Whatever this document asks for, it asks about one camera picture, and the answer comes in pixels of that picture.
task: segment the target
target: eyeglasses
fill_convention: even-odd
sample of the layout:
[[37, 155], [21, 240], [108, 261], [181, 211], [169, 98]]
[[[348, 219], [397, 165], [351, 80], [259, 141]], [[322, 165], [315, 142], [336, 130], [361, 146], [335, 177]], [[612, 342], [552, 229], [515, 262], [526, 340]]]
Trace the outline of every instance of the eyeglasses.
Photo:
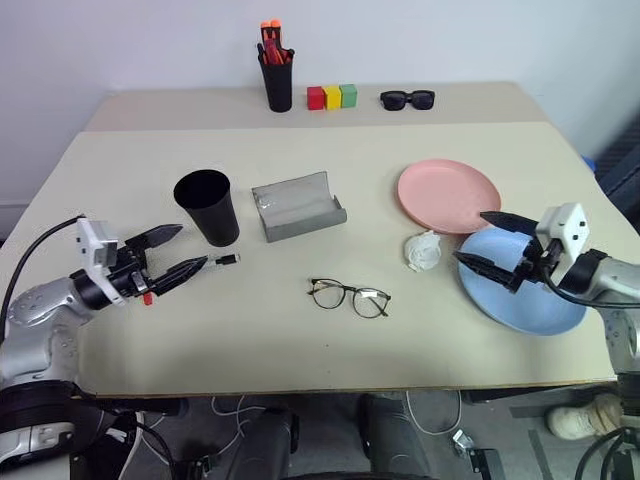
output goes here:
[[342, 305], [347, 292], [353, 292], [353, 309], [364, 318], [389, 315], [384, 311], [391, 297], [375, 288], [348, 287], [330, 278], [312, 278], [313, 288], [307, 292], [319, 307], [332, 309]]
[[409, 102], [416, 110], [431, 110], [436, 98], [431, 90], [415, 90], [407, 93], [401, 90], [391, 90], [380, 94], [380, 101], [385, 110], [402, 110]]

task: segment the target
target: black pen holder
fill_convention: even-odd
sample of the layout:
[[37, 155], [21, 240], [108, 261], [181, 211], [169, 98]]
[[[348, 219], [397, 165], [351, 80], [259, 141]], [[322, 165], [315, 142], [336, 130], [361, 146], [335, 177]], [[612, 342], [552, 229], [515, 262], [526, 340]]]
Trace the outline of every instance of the black pen holder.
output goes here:
[[291, 69], [293, 68], [293, 50], [289, 50], [291, 61], [283, 65], [265, 65], [260, 58], [260, 68], [264, 78], [264, 88], [267, 90], [269, 108], [274, 112], [291, 110], [293, 99], [291, 89]]

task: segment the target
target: white sneaker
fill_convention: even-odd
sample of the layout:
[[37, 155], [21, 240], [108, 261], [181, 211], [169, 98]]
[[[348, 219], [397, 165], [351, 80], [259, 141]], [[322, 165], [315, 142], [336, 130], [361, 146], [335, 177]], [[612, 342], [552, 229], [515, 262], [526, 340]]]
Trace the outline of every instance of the white sneaker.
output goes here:
[[598, 395], [582, 408], [556, 407], [547, 412], [547, 427], [563, 440], [604, 435], [620, 427], [622, 405], [611, 393]]

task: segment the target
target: glasses frame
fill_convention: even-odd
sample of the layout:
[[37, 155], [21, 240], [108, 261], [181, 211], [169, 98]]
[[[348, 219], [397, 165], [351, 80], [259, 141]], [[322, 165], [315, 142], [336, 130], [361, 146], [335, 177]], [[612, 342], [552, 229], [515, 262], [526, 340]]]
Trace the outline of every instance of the glasses frame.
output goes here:
[[[333, 310], [334, 308], [338, 308], [344, 302], [344, 299], [347, 296], [347, 292], [351, 292], [353, 293], [353, 295], [351, 296], [351, 305], [355, 310], [355, 312], [358, 314], [358, 316], [362, 318], [378, 318], [380, 316], [383, 316], [383, 317], [389, 316], [389, 314], [385, 312], [385, 310], [387, 309], [387, 305], [389, 305], [389, 302], [391, 301], [391, 295], [383, 292], [382, 290], [378, 290], [377, 288], [371, 288], [371, 287], [360, 287], [360, 288], [350, 287], [348, 285], [344, 285], [342, 282], [334, 280], [333, 278], [311, 278], [309, 281], [311, 282], [311, 290], [307, 292], [307, 295], [311, 295], [313, 297], [313, 301], [315, 302], [315, 304], [318, 305], [320, 308], [324, 308], [325, 310]], [[325, 307], [324, 305], [320, 305], [320, 303], [318, 302], [318, 299], [315, 296], [316, 284], [322, 281], [333, 282], [336, 284], [336, 286], [342, 287], [342, 296], [340, 297], [340, 301], [334, 307]], [[380, 313], [378, 313], [373, 317], [367, 317], [365, 315], [362, 315], [356, 308], [356, 294], [360, 292], [368, 292], [368, 291], [370, 292], [372, 290], [375, 291], [379, 296], [384, 298], [386, 300], [386, 303], [384, 304], [384, 307], [381, 307], [376, 302], [371, 300], [371, 303], [373, 303], [376, 306], [376, 308], [380, 311]]]
[[[402, 104], [401, 108], [387, 108], [387, 106], [384, 103], [384, 98], [390, 94], [394, 94], [394, 95], [403, 95], [404, 96], [404, 103]], [[412, 100], [413, 100], [413, 96], [414, 95], [420, 95], [420, 94], [427, 94], [431, 97], [431, 105], [429, 106], [429, 108], [418, 108], [416, 107]], [[415, 108], [416, 110], [431, 110], [433, 108], [433, 105], [435, 103], [436, 100], [436, 92], [434, 92], [433, 90], [414, 90], [411, 93], [407, 93], [404, 92], [402, 90], [389, 90], [388, 92], [382, 92], [380, 94], [380, 101], [382, 102], [382, 106], [384, 107], [385, 110], [387, 110], [388, 112], [397, 112], [400, 110], [403, 110], [404, 107], [407, 106], [407, 103], [410, 103], [413, 108]]]

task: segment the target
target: green block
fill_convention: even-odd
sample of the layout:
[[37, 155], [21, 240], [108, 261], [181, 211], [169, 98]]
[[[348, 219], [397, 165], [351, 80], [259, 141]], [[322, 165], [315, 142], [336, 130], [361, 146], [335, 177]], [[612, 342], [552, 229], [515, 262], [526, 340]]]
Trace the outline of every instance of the green block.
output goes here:
[[358, 99], [358, 90], [352, 83], [348, 85], [340, 85], [340, 92], [342, 92], [342, 108], [351, 108], [356, 106], [356, 100]]

